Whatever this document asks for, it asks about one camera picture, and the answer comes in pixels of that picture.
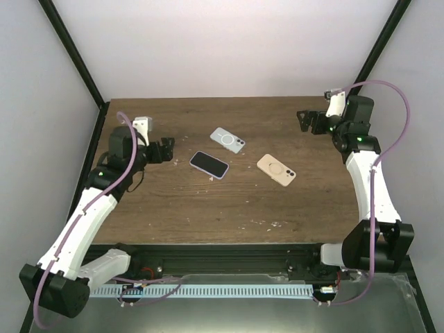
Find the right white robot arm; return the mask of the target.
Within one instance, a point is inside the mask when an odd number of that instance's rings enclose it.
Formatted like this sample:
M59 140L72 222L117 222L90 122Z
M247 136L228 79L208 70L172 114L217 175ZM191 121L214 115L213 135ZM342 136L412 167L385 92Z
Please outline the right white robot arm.
M382 151L370 135L374 101L345 92L325 93L326 111L297 113L300 129L330 135L352 179L359 222L340 244L323 244L320 255L308 262L313 278L325 279L333 266L395 273L414 238L413 227L402 222L394 208L382 172Z

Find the beige phone case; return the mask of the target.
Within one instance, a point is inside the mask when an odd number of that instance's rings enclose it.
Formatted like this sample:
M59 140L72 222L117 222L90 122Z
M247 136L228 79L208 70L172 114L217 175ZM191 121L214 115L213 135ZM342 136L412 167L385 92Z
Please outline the beige phone case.
M283 187L287 187L296 178L296 172L281 163L270 154L265 154L257 162L257 168Z

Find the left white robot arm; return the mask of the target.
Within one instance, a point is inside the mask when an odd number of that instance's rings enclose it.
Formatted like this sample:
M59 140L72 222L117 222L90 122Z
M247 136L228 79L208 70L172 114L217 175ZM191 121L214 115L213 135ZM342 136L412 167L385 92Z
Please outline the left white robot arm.
M125 244L116 244L88 264L83 260L107 216L124 194L135 190L133 176L144 172L147 164L171 161L174 145L172 137L150 142L140 125L119 126L111 132L108 150L90 171L77 208L59 237L36 265L26 264L19 273L35 313L43 307L74 318L102 284L119 275L134 280L141 274L137 250Z

